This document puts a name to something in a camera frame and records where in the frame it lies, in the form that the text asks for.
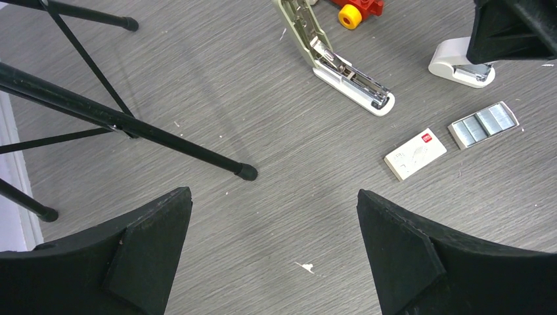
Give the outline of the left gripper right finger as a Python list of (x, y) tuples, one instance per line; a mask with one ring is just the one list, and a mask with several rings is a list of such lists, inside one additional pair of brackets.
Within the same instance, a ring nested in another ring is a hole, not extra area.
[(360, 190), (383, 314), (555, 314), (556, 255), (459, 232)]

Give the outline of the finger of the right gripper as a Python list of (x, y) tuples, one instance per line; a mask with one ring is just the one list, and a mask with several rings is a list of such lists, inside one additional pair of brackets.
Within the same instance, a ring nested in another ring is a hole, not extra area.
[(556, 59), (556, 2), (477, 0), (466, 52), (473, 64)]

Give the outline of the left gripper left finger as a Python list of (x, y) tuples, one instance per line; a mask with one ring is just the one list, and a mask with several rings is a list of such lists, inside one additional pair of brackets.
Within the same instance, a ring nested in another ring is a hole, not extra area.
[(2, 314), (163, 314), (192, 213), (178, 187), (31, 251), (1, 253)]

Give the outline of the white staple remover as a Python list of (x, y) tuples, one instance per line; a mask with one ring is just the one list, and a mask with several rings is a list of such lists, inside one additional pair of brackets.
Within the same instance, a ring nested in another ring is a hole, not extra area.
[(488, 86), (495, 79), (492, 63), (473, 64), (466, 53), (471, 37), (442, 41), (428, 65), (431, 74), (475, 89)]

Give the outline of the staple tray with staples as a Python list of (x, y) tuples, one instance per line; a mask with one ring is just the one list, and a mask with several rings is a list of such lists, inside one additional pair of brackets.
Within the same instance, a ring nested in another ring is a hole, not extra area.
[(514, 112), (500, 101), (452, 122), (447, 129), (457, 146), (465, 150), (519, 125)]

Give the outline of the white staple box sleeve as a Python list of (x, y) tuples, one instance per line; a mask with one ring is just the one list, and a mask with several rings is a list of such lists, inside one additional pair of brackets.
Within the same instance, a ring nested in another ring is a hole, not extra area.
[(447, 152), (446, 147), (427, 128), (384, 158), (399, 181), (404, 181)]

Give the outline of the white and green stapler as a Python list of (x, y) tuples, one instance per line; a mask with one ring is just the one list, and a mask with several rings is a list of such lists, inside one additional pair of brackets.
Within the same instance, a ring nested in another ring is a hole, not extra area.
[(273, 0), (272, 4), (304, 60), (319, 79), (377, 117), (393, 109), (395, 96), (387, 87), (334, 52), (307, 1)]

